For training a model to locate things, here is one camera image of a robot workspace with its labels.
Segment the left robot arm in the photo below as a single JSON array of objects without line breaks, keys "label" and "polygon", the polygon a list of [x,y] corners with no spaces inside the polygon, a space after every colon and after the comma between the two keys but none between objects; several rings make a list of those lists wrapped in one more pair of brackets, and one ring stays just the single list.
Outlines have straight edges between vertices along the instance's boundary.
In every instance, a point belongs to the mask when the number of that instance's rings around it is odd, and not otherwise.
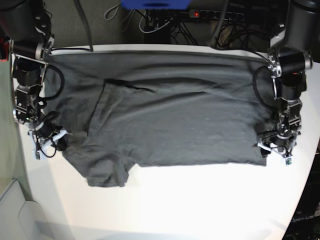
[{"label": "left robot arm", "polygon": [[[300,96],[307,90],[306,71],[313,67],[310,49],[318,36],[320,2],[290,0],[287,11],[281,11],[280,16],[286,17],[285,23],[270,39],[267,65],[254,72],[252,86],[260,104],[275,117],[274,127],[258,134],[256,147],[264,158],[274,152],[289,160],[301,133]],[[264,102],[258,90],[258,75],[264,70],[271,74],[274,105]]]}]

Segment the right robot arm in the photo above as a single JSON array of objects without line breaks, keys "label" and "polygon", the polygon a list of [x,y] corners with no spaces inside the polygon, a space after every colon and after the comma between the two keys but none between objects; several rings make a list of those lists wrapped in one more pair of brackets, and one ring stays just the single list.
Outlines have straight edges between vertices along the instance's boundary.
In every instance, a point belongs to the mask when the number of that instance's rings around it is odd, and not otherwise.
[{"label": "right robot arm", "polygon": [[[0,59],[14,56],[11,77],[18,86],[14,91],[14,121],[26,125],[33,142],[33,157],[48,157],[46,149],[64,151],[68,131],[55,124],[58,112],[44,114],[48,101],[58,98],[65,86],[60,69],[45,60],[56,48],[52,34],[51,16],[42,0],[2,0],[0,2]],[[47,71],[55,72],[60,79],[57,92],[41,96]]]}]

